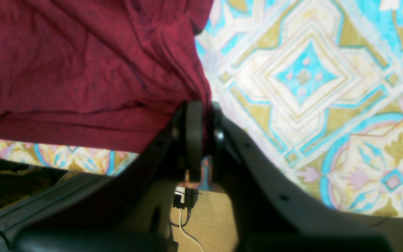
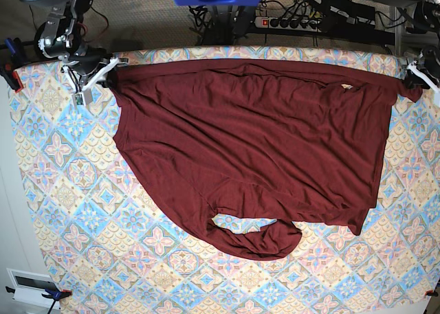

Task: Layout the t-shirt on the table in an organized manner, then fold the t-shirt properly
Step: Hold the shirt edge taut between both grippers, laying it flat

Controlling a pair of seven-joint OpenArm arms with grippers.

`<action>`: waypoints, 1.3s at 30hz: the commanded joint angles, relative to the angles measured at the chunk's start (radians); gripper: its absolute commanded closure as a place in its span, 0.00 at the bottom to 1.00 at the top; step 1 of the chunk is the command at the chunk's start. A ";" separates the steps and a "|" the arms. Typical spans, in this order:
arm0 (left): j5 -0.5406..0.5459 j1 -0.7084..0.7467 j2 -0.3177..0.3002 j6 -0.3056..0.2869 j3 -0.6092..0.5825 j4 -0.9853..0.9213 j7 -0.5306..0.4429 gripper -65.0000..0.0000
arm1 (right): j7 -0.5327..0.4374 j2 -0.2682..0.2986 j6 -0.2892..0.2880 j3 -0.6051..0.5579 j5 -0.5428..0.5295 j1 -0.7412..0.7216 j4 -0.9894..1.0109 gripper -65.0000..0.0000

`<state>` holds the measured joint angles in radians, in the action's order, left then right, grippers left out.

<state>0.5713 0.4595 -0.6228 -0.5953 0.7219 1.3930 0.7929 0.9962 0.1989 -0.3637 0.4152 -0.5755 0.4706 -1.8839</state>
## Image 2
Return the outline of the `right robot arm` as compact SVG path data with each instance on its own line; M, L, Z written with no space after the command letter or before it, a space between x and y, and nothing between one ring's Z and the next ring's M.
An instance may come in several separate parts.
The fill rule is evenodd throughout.
M38 30L34 43L40 55L62 62L74 93L84 93L98 84L116 88L116 69L128 65L103 48L90 46L85 36L84 14L94 0L20 0L30 5L50 7L44 24Z

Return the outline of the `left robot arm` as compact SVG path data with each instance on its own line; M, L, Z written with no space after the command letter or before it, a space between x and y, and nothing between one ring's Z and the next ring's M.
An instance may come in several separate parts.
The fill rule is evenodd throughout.
M439 0L405 0L416 5L413 15L404 14L414 30L439 37ZM433 103L439 106L439 45L427 44L407 66L410 84L426 85L433 90Z

